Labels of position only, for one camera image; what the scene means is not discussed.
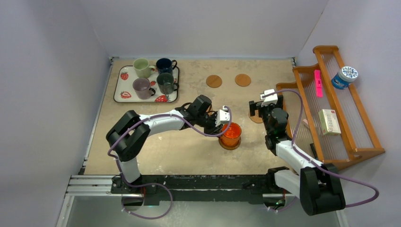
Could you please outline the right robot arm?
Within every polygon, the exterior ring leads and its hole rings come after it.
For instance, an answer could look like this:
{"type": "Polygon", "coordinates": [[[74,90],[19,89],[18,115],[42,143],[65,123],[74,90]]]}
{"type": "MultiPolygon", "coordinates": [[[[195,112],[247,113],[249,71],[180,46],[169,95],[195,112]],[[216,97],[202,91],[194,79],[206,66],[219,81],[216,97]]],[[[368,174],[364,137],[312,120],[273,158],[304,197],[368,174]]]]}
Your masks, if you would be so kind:
{"type": "Polygon", "coordinates": [[[285,189],[294,194],[309,216],[344,209],[346,203],[340,179],[327,174],[327,171],[338,173],[336,166],[313,159],[293,143],[287,133],[288,113],[283,110],[282,101],[280,95],[270,104],[249,102],[250,116],[258,115],[263,121],[267,149],[291,167],[270,169],[268,173],[272,176],[265,180],[266,188],[270,192],[285,189]]]}

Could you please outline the blue jar white lid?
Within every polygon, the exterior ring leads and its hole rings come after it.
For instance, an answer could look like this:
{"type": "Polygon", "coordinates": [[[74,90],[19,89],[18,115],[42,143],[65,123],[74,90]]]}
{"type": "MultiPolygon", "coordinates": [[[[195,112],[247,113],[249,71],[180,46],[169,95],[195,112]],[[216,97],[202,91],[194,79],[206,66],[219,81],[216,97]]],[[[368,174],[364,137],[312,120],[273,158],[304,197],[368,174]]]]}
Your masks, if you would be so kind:
{"type": "Polygon", "coordinates": [[[344,90],[349,87],[359,76],[358,71],[351,66],[344,66],[339,69],[337,74],[331,79],[332,85],[336,89],[344,90]]]}

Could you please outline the strawberry print tray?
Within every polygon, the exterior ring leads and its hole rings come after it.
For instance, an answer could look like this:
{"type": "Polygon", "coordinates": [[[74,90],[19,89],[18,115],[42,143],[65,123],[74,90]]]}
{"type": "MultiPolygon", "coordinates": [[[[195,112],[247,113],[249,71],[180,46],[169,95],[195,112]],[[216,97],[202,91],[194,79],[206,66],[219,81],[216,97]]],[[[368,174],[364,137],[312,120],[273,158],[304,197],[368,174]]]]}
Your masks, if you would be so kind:
{"type": "Polygon", "coordinates": [[[133,88],[134,80],[138,79],[136,71],[132,65],[124,66],[118,73],[114,101],[118,103],[172,103],[178,98],[179,90],[173,91],[171,94],[165,95],[159,90],[157,84],[158,73],[152,70],[148,78],[151,87],[156,93],[148,99],[138,98],[133,88]]]}

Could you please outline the small pink eraser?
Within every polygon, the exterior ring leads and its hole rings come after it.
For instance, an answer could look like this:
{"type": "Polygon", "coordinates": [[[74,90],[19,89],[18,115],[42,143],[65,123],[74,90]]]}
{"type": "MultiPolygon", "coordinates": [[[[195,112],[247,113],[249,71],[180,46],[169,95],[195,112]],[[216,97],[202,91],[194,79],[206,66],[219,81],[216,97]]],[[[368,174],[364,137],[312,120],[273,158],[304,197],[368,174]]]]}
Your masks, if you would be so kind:
{"type": "Polygon", "coordinates": [[[302,123],[303,123],[303,125],[304,125],[306,128],[310,129],[309,122],[308,122],[307,119],[303,119],[303,120],[302,120],[302,123]]]}

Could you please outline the small dark blue object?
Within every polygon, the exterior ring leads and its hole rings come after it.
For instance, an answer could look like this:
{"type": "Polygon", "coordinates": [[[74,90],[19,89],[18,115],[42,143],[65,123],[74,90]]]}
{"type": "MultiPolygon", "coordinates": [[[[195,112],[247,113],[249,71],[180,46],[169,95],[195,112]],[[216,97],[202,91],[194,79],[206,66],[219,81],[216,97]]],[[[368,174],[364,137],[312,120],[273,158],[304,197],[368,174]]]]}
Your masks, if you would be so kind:
{"type": "Polygon", "coordinates": [[[310,148],[311,148],[313,157],[314,157],[315,159],[318,159],[318,155],[317,155],[317,151],[316,151],[316,148],[315,148],[315,144],[314,144],[314,143],[311,143],[311,144],[310,144],[310,148]]]}

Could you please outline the light wooden coaster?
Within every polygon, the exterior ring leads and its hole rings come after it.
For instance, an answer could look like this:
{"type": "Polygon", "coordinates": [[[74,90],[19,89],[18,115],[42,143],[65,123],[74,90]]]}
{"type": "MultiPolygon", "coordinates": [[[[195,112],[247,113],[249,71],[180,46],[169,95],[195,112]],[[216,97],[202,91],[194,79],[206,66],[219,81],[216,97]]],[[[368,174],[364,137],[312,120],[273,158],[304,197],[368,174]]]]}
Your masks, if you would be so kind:
{"type": "Polygon", "coordinates": [[[252,80],[247,74],[238,74],[235,77],[235,83],[241,87],[247,87],[251,84],[252,80]]]}
{"type": "Polygon", "coordinates": [[[222,79],[218,75],[210,75],[206,78],[206,84],[211,88],[218,88],[222,85],[222,79]]]}

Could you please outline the wooden tiered rack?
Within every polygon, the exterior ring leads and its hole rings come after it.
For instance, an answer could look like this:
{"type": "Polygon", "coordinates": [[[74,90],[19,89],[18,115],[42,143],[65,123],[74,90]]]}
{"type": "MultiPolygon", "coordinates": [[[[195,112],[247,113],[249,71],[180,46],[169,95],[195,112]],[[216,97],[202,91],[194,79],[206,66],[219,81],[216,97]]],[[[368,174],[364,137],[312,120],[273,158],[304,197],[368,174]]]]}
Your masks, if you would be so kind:
{"type": "Polygon", "coordinates": [[[317,59],[315,65],[294,67],[295,81],[276,85],[278,90],[292,89],[298,92],[303,99],[304,110],[300,112],[298,96],[284,93],[284,109],[289,114],[288,134],[292,136],[298,129],[296,145],[313,156],[310,144],[314,143],[318,160],[333,163],[339,170],[385,153],[356,86],[351,84],[341,90],[331,83],[339,69],[345,66],[339,48],[335,45],[319,45],[314,47],[313,53],[317,59]],[[323,98],[316,96],[315,70],[321,71],[323,98]],[[318,114],[322,109],[335,110],[340,135],[323,135],[318,114]],[[303,119],[308,120],[310,129],[303,125],[303,119]]]}

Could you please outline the white card box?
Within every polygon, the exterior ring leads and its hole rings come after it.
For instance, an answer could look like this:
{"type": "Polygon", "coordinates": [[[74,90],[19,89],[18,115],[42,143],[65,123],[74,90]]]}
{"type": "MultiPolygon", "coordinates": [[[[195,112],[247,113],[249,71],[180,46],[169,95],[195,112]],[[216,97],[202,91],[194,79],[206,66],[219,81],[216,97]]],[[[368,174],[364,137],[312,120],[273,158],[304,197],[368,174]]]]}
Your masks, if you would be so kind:
{"type": "Polygon", "coordinates": [[[322,109],[318,114],[323,135],[341,134],[340,124],[335,110],[322,109]]]}

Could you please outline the navy blue mug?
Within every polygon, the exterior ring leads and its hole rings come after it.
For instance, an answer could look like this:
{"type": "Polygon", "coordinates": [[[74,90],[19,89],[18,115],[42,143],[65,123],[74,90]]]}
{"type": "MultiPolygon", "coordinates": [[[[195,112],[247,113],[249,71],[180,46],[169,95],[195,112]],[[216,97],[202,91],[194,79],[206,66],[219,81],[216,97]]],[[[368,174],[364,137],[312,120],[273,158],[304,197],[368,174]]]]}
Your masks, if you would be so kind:
{"type": "Polygon", "coordinates": [[[169,58],[161,58],[156,62],[156,68],[159,74],[162,73],[173,73],[173,70],[177,67],[176,60],[170,60],[169,58]]]}

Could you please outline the pale green mug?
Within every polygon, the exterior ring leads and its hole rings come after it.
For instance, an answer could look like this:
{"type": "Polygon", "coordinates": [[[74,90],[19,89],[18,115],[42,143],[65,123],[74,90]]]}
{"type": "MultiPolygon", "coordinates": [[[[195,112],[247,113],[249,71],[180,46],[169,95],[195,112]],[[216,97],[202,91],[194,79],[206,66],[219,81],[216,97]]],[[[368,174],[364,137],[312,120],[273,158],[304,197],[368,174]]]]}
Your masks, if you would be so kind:
{"type": "Polygon", "coordinates": [[[153,73],[157,72],[154,65],[150,65],[145,58],[138,58],[133,62],[133,67],[138,78],[149,78],[153,73]]]}

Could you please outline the purple mug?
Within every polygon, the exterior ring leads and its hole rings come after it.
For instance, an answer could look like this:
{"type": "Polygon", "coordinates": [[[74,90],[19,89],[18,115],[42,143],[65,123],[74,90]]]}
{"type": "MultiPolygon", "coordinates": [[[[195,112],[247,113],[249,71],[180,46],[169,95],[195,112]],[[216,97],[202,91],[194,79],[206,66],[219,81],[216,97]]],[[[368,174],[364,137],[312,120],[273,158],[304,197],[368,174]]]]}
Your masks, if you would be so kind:
{"type": "Polygon", "coordinates": [[[156,94],[155,89],[151,87],[150,81],[146,78],[135,79],[132,86],[141,100],[149,99],[156,94]]]}

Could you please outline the dark brown wooden coaster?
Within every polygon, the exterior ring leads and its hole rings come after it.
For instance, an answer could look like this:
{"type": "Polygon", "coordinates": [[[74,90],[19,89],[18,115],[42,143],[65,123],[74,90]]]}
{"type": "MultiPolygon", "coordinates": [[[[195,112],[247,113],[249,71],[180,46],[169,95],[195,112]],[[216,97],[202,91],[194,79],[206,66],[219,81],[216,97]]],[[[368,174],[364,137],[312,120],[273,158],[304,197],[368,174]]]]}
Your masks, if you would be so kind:
{"type": "Polygon", "coordinates": [[[220,144],[220,146],[221,146],[222,148],[224,148],[224,149],[226,149],[226,150],[234,150],[234,149],[237,149],[237,148],[240,146],[242,139],[240,138],[240,139],[238,140],[238,142],[237,142],[234,146],[227,146],[227,145],[225,145],[225,144],[223,143],[223,141],[222,141],[221,138],[219,138],[218,141],[219,141],[219,144],[220,144]]]}

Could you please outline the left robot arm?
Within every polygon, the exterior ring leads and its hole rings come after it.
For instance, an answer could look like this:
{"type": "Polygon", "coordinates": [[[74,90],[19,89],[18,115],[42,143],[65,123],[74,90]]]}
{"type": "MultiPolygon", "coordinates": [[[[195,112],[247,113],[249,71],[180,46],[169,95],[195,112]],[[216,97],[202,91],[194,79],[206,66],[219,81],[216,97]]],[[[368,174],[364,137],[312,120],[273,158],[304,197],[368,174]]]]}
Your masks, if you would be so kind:
{"type": "Polygon", "coordinates": [[[221,137],[225,132],[224,124],[231,124],[229,107],[213,111],[212,101],[204,95],[166,113],[146,115],[127,111],[106,134],[110,145],[107,154],[114,158],[119,170],[118,176],[112,178],[111,192],[128,194],[145,192],[147,188],[167,188],[158,182],[143,180],[139,171],[137,156],[148,137],[188,128],[206,137],[221,137]]]}

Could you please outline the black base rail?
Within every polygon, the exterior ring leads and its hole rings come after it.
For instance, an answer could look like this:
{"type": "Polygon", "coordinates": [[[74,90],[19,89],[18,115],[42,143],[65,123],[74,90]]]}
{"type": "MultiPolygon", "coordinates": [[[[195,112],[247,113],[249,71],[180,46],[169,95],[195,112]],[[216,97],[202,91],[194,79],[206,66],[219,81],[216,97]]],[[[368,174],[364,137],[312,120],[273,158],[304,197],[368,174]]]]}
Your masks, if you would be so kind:
{"type": "Polygon", "coordinates": [[[128,186],[119,175],[73,175],[69,196],[120,196],[144,199],[144,204],[161,201],[247,202],[263,204],[293,193],[274,185],[265,175],[142,175],[128,186]]]}

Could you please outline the dark green mug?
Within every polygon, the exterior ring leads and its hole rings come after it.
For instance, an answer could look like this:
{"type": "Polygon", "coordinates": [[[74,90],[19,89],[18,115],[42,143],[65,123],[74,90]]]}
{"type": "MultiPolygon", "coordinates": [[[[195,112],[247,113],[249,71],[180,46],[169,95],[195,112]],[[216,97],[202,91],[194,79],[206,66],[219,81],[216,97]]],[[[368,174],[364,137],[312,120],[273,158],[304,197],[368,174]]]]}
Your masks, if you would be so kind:
{"type": "Polygon", "coordinates": [[[165,95],[169,95],[179,89],[179,84],[174,81],[174,77],[171,73],[159,74],[157,77],[157,84],[160,92],[165,95]]]}

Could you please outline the pink marker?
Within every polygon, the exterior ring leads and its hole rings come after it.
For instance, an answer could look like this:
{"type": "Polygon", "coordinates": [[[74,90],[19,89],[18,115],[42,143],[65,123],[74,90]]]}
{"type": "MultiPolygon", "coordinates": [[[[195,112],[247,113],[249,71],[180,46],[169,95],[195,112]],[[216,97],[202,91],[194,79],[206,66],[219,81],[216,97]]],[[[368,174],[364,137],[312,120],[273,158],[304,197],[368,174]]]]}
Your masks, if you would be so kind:
{"type": "Polygon", "coordinates": [[[314,71],[315,92],[318,98],[323,98],[323,83],[321,79],[321,71],[314,71]]]}

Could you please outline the orange mug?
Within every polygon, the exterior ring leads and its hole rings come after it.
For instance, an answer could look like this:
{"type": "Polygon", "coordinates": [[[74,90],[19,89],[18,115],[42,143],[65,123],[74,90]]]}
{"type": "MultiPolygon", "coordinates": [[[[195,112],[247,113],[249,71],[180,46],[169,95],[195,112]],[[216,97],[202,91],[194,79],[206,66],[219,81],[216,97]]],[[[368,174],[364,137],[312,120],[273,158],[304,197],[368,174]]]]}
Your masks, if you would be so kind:
{"type": "Polygon", "coordinates": [[[223,143],[227,146],[234,146],[238,140],[241,138],[242,129],[240,125],[237,123],[232,122],[231,125],[228,127],[228,124],[224,124],[221,131],[226,130],[225,133],[220,137],[223,143]]]}

